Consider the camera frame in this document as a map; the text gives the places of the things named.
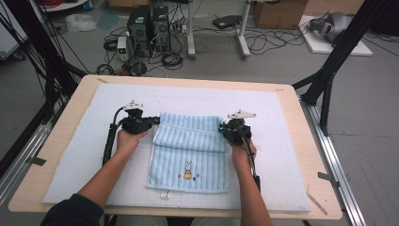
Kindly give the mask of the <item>white round table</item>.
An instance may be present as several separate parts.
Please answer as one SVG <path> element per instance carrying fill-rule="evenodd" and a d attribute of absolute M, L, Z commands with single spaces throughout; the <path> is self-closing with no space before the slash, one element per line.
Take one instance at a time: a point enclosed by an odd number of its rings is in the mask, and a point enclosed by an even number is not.
<path fill-rule="evenodd" d="M 47 11 L 47 12 L 54 12 L 54 11 L 61 11 L 61 10 L 66 10 L 70 8 L 76 8 L 83 6 L 88 0 L 78 0 L 77 2 L 73 3 L 67 3 L 63 1 L 57 6 L 40 6 L 41 9 Z"/>

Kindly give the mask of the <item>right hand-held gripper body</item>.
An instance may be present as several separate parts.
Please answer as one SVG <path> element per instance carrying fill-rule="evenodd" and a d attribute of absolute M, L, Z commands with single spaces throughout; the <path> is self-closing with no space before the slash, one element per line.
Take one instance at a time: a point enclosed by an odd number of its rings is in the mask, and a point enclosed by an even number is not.
<path fill-rule="evenodd" d="M 255 113 L 238 110 L 228 116 L 229 121 L 224 124 L 224 138 L 235 145 L 248 144 L 251 139 L 250 127 L 246 125 L 246 118 L 254 118 Z"/>

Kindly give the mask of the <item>teal sheet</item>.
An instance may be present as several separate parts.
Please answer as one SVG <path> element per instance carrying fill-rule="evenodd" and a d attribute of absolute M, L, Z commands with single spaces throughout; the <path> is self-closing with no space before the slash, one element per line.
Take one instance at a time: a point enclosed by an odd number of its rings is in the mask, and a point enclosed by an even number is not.
<path fill-rule="evenodd" d="M 97 22 L 97 27 L 101 30 L 109 30 L 114 25 L 119 22 L 120 18 L 113 11 L 106 10 L 103 12 L 99 21 Z"/>

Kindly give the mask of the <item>dark sleeve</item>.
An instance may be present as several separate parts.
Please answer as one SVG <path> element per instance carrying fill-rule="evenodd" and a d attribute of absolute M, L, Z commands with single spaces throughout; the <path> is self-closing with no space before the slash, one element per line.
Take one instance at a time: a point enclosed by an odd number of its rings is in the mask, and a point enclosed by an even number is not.
<path fill-rule="evenodd" d="M 40 226 L 100 226 L 103 208 L 84 196 L 73 194 L 54 205 Z"/>

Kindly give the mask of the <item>black tape piece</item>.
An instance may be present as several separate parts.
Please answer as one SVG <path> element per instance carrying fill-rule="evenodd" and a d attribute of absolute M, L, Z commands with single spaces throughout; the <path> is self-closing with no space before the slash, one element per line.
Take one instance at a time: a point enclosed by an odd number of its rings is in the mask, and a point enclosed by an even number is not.
<path fill-rule="evenodd" d="M 34 157 L 29 157 L 29 158 L 26 160 L 26 162 L 29 163 L 29 164 L 35 164 L 35 165 L 38 165 L 38 166 L 43 166 L 43 165 L 46 163 L 46 160 L 34 156 Z"/>
<path fill-rule="evenodd" d="M 331 183 L 332 187 L 339 187 L 340 186 L 340 182 L 335 180 L 334 177 L 329 175 L 329 174 L 326 174 L 326 173 L 323 173 L 323 172 L 318 172 L 317 176 L 320 179 L 329 181 Z"/>

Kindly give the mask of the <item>thin wooden stick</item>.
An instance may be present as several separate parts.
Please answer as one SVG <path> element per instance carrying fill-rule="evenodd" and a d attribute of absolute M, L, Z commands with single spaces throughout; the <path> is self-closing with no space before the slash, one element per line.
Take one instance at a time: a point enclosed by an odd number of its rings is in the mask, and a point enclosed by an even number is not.
<path fill-rule="evenodd" d="M 327 210 L 313 197 L 311 193 L 307 191 L 307 196 L 311 200 L 311 202 L 325 215 L 328 215 Z"/>

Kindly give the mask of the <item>brown cardboard box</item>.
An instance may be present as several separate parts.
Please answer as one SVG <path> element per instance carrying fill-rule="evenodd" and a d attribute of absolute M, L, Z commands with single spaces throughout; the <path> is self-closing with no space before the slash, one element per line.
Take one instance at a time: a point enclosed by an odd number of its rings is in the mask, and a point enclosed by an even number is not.
<path fill-rule="evenodd" d="M 257 27 L 297 29 L 309 0 L 277 0 L 257 2 L 253 18 Z"/>

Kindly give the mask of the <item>flat black device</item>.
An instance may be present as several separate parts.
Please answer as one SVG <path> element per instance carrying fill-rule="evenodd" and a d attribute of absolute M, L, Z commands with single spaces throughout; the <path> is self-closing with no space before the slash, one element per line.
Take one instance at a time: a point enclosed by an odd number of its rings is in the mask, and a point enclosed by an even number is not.
<path fill-rule="evenodd" d="M 219 17 L 213 20 L 213 25 L 218 29 L 225 29 L 228 27 L 234 27 L 240 24 L 242 17 L 239 15 L 228 15 L 224 17 Z"/>

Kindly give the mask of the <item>white desk leg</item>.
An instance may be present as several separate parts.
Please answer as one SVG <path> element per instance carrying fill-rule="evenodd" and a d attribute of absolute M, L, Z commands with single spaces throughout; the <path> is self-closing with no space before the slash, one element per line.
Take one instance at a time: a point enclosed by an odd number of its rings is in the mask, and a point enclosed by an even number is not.
<path fill-rule="evenodd" d="M 193 34 L 193 19 L 194 19 L 194 10 L 193 10 L 193 0 L 187 0 L 187 53 L 188 57 L 192 60 L 196 58 L 196 49 L 194 42 L 194 34 Z"/>
<path fill-rule="evenodd" d="M 245 39 L 245 31 L 246 31 L 247 18 L 248 18 L 248 15 L 249 15 L 249 10 L 250 10 L 250 0 L 245 0 L 241 25 L 240 25 L 240 28 L 237 30 L 237 39 L 238 39 L 239 44 L 241 46 L 243 58 L 248 58 L 250 56 L 250 51 L 249 51 L 249 49 L 247 47 L 247 42 L 246 42 L 246 39 Z"/>

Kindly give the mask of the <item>blue striped towel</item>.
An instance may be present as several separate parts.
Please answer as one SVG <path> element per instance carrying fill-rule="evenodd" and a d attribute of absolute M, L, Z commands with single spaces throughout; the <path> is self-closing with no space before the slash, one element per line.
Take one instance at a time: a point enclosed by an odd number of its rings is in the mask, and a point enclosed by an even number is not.
<path fill-rule="evenodd" d="M 162 112 L 154 139 L 147 187 L 188 193 L 228 191 L 226 139 L 218 116 Z"/>

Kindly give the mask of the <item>clear plastic bag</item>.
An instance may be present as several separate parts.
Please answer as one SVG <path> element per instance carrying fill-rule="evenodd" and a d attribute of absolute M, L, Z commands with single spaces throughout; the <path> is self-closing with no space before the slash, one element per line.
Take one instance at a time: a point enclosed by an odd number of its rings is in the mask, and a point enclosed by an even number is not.
<path fill-rule="evenodd" d="M 97 28 L 93 18 L 86 14 L 69 15 L 66 17 L 65 21 L 69 33 L 88 32 Z"/>

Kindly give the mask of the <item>black frame strut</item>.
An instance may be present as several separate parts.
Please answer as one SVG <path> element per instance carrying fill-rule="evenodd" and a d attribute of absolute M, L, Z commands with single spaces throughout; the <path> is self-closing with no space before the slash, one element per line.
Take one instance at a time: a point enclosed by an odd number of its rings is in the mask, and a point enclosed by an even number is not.
<path fill-rule="evenodd" d="M 323 66 L 314 74 L 293 84 L 294 89 L 309 85 L 307 91 L 300 96 L 300 100 L 307 105 L 316 106 L 320 96 L 323 96 L 319 126 L 323 134 L 328 137 L 327 123 L 330 106 L 330 96 L 335 75 L 358 45 L 369 27 L 384 7 L 393 0 L 364 0 L 353 21 L 343 33 Z"/>

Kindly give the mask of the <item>large black computer tower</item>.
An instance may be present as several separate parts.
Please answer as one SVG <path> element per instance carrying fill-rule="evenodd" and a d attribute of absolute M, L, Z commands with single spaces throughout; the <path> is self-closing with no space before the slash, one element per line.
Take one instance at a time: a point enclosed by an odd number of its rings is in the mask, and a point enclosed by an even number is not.
<path fill-rule="evenodd" d="M 148 5 L 134 5 L 127 27 L 134 52 L 140 57 L 148 57 L 150 55 L 151 25 L 151 8 Z"/>

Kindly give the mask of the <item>white cabinet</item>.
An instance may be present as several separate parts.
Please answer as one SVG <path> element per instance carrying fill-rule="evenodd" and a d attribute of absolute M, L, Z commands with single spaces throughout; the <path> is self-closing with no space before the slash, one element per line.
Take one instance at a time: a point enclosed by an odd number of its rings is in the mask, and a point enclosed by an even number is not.
<path fill-rule="evenodd" d="M 26 34 L 7 5 L 0 0 L 0 60 L 6 60 L 19 47 L 19 43 L 9 33 L 8 28 L 13 28 L 22 42 L 27 40 Z"/>

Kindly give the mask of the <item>person's left hand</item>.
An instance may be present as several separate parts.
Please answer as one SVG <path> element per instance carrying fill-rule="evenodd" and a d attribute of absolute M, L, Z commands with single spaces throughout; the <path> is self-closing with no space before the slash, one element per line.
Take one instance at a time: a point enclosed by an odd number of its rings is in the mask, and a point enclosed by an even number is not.
<path fill-rule="evenodd" d="M 147 132 L 143 132 L 140 134 L 130 134 L 125 130 L 119 130 L 117 138 L 117 155 L 132 155 L 138 146 L 139 140 L 144 138 L 146 135 Z"/>

